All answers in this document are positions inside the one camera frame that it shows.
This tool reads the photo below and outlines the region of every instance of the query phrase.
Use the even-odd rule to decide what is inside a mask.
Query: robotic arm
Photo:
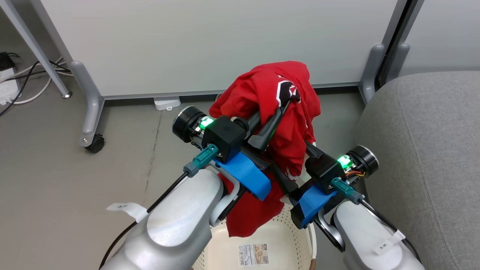
[[[302,229],[315,222],[335,247],[345,252],[349,269],[423,269],[400,243],[405,239],[401,232],[386,219],[383,222],[392,231],[383,226],[376,218],[384,217],[350,186],[357,175],[368,177],[378,169],[378,160],[367,148],[356,146],[336,160],[307,144],[305,167],[312,178],[300,187],[265,156],[288,104],[255,135],[260,125],[258,113],[248,120],[231,121],[225,116],[214,120],[193,106],[180,112],[173,132],[199,148],[200,154],[184,166],[182,177],[157,205],[131,226],[123,246],[101,269],[189,270],[212,237],[210,226],[217,226],[245,192],[265,199],[271,188],[265,176],[269,171],[293,205],[295,225]],[[230,194],[206,166],[234,184]],[[350,202],[341,203],[345,198]],[[333,220],[327,223],[325,212],[338,204]]]

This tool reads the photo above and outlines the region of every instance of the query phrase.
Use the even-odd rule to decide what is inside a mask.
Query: blue tape
[[[309,190],[307,190],[298,201],[303,212],[303,216],[305,217],[305,219],[301,222],[301,228],[305,228],[305,226],[313,220],[315,215],[318,214],[318,211],[320,211],[320,209],[322,209],[328,200],[335,196],[335,194],[336,190],[326,195],[315,186],[312,186]]]
[[[244,154],[238,153],[229,162],[221,163],[215,159],[217,166],[222,167],[242,185],[244,185],[252,194],[263,201],[270,190],[272,184],[255,164]]]

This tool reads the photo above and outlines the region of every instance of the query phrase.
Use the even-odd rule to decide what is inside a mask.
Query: green light
[[[346,156],[341,156],[337,161],[340,162],[343,169],[348,168],[353,164],[353,162]]]
[[[213,120],[212,118],[210,118],[210,117],[203,119],[202,121],[200,121],[200,125],[199,125],[199,126],[200,126],[200,129],[201,129],[201,130],[205,130],[205,128],[206,128],[208,125],[210,125],[211,123],[213,123],[213,121],[214,121],[214,120]]]

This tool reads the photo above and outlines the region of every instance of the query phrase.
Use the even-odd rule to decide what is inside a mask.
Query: sofa seam
[[[414,156],[415,156],[417,169],[419,169],[420,173],[421,173],[422,189],[423,189],[423,193],[424,193],[425,197],[428,200],[430,214],[431,214],[431,216],[433,218],[433,221],[435,223],[435,230],[437,231],[437,234],[440,237],[440,243],[442,244],[442,248],[443,248],[444,252],[447,254],[447,257],[448,257],[448,260],[449,260],[450,264],[453,267],[461,270],[462,268],[459,266],[457,260],[455,259],[455,256],[453,255],[453,253],[451,251],[450,245],[449,245],[449,243],[448,243],[448,241],[447,241],[447,239],[446,239],[446,237],[443,233],[442,225],[440,224],[440,221],[438,220],[438,215],[436,213],[437,211],[435,209],[435,205],[433,204],[432,197],[430,195],[430,190],[429,190],[427,182],[425,180],[425,172],[424,172],[423,167],[421,165],[421,161],[418,157],[418,152],[416,150],[417,148],[416,148],[415,140],[413,139],[413,136],[410,132],[410,128],[408,126],[408,122],[405,118],[404,110],[403,110],[403,107],[402,107],[401,102],[400,102],[400,91],[401,91],[402,88],[397,87],[397,89],[398,89],[398,91],[397,91],[397,103],[398,103],[398,106],[400,108],[400,113],[402,115],[404,128],[406,129],[406,132],[408,134],[408,140],[409,140],[409,143],[410,143],[411,150],[412,150],[412,152],[414,153]]]

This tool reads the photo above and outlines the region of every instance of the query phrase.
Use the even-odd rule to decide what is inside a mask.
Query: floor crack
[[[160,112],[160,118],[158,119],[158,125],[156,126],[156,134],[155,134],[155,143],[153,144],[153,149],[152,149],[152,156],[150,158],[150,164],[148,165],[148,171],[147,171],[147,183],[145,185],[145,196],[144,196],[144,202],[147,197],[147,188],[148,188],[148,181],[150,180],[150,175],[152,174],[152,169],[153,169],[153,162],[155,161],[156,154],[155,154],[155,148],[156,148],[156,143],[158,141],[158,133],[160,133],[160,122],[162,121],[162,112]]]

